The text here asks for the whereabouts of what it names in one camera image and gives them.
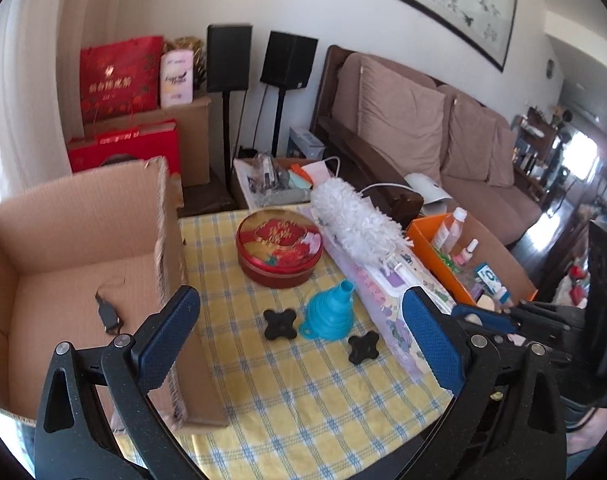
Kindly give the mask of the blue collapsible funnel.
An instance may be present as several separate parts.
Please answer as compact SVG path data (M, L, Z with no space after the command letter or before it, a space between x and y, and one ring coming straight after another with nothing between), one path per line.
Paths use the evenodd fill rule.
M315 294L305 307L299 333L307 339L336 341L352 330L354 285L343 280L338 285Z

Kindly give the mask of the white fluffy duster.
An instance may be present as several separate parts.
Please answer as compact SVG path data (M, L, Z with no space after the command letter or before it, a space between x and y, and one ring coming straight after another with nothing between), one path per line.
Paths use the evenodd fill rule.
M412 247L398 222L343 179L313 188L311 209L323 232L356 263L384 266Z

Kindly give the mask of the blue white packet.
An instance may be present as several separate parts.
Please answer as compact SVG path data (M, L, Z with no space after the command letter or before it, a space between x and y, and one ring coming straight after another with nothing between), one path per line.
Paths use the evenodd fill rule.
M494 300L497 300L498 302L504 301L504 296L507 294L507 288L503 285L488 263L482 263L480 266L477 266L475 274L487 293Z

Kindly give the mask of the black cross knob lower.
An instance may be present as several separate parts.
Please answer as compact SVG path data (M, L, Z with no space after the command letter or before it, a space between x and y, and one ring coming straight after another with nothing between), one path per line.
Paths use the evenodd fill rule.
M353 365L361 365L366 360L376 360L379 356L378 341L379 334L373 330L369 330L362 336L350 336L348 339L350 346L349 362Z

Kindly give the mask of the black cross knob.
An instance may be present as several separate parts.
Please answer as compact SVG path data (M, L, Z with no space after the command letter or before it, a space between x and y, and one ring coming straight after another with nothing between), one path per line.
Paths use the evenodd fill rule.
M348 339L350 346L349 362L353 365L361 365L366 360L376 360L379 356L378 341L379 334L373 330L369 330L362 336L350 336Z
M278 338L293 340L297 338L297 330L294 328L297 313L292 309L276 312L272 309L265 310L263 317L266 322L264 337L266 340L274 341Z

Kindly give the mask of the small pink bottle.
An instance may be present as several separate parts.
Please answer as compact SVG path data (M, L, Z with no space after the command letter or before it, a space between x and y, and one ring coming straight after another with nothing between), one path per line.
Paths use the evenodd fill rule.
M466 264L473 258L474 252L478 247L479 240L473 238L469 244L464 247L457 255L453 257L453 261L456 266L466 266Z

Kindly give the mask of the purple wet wipes pack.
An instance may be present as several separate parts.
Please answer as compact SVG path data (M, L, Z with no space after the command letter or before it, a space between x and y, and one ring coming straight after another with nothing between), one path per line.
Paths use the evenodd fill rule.
M361 266L346 254L335 237L320 224L311 207L303 208L302 212L320 228L326 252L354 284L361 303L392 356L413 382L427 376L430 368L403 319L401 299L407 289L419 286L442 313L450 314L455 301L445 286L410 249L393 261L392 268Z

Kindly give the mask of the large open cardboard box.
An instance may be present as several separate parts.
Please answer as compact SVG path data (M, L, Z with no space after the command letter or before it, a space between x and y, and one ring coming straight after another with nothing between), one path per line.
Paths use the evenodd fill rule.
M102 347L100 300L134 333L188 282L162 158L121 162L0 203L0 409L38 414L56 345Z

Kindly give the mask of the clear bottle white cap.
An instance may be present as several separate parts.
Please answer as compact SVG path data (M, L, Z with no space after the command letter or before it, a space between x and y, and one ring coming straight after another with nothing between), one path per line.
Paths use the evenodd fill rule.
M431 240L433 249L436 249L441 255L450 255L463 233L463 225L467 215L468 212L462 207L456 207L447 214Z

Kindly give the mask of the black cross knob upper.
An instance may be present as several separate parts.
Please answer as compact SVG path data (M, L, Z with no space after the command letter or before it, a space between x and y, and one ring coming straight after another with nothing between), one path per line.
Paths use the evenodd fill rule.
M272 309L265 310L263 317L266 322L264 337L266 340L274 341L278 338L293 340L297 338L297 330L294 328L297 313L292 309L276 312Z

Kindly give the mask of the yellow plaid tablecloth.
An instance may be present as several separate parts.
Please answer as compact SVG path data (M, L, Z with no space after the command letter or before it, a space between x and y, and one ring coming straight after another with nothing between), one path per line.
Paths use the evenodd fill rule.
M323 256L305 284L266 288L237 261L239 211L185 218L190 284L201 296L198 330L227 425L181 430L177 440L212 479L346 479L435 422L451 396L433 375L412 378L378 344L354 365L345 340L268 340L266 310L302 311L343 280Z

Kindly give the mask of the round red cookie tin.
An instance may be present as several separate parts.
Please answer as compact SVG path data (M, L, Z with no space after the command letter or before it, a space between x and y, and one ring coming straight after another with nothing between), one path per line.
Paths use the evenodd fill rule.
M248 214L237 228L236 249L241 270L270 288L293 288L311 278L324 252L323 236L312 220L287 209Z

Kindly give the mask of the red gift box lower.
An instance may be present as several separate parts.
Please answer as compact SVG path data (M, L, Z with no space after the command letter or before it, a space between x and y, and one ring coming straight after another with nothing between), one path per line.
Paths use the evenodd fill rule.
M73 172L133 159L164 157L170 174L181 174L180 139L174 119L98 133L90 140L71 141L67 152Z

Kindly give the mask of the brown cardboard box background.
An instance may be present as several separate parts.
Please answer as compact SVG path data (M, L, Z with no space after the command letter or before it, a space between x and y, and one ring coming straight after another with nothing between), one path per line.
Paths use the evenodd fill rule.
M178 154L180 155L181 180L184 188L208 184L210 182L210 104L210 96L207 93L199 92L192 99L192 103L94 122L94 124L84 126L84 133L89 138L98 133L174 119L177 123Z

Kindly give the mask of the red gift bag upper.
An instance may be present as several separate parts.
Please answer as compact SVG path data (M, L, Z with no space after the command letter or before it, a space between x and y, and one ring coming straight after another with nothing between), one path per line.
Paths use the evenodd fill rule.
M82 49L80 107L84 124L157 110L162 36Z

